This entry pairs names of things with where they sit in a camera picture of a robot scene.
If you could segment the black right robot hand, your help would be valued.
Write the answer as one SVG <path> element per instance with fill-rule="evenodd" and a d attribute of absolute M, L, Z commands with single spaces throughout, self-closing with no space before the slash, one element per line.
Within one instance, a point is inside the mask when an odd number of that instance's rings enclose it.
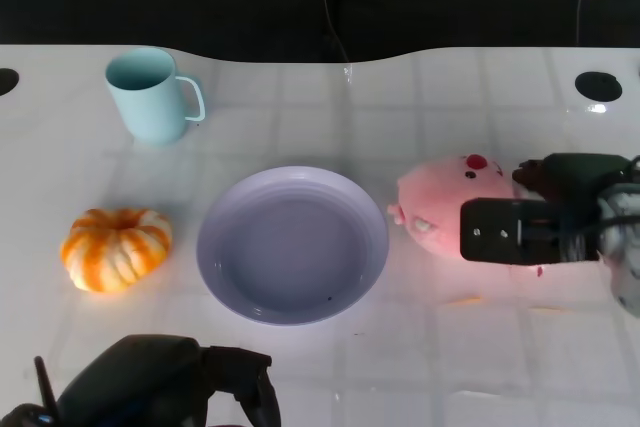
<path fill-rule="evenodd" d="M 555 153 L 512 174 L 537 199 L 478 198 L 460 211 L 469 261 L 532 266 L 604 259 L 639 272 L 639 160 Z"/>

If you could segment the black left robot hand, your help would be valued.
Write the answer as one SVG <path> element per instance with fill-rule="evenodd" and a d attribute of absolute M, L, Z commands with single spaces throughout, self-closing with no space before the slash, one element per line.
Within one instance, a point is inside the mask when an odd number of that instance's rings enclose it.
<path fill-rule="evenodd" d="M 190 337 L 129 335 L 57 400 L 62 426 L 205 426 L 210 398 L 230 394 L 252 426 L 282 424 L 268 355 L 203 347 Z"/>

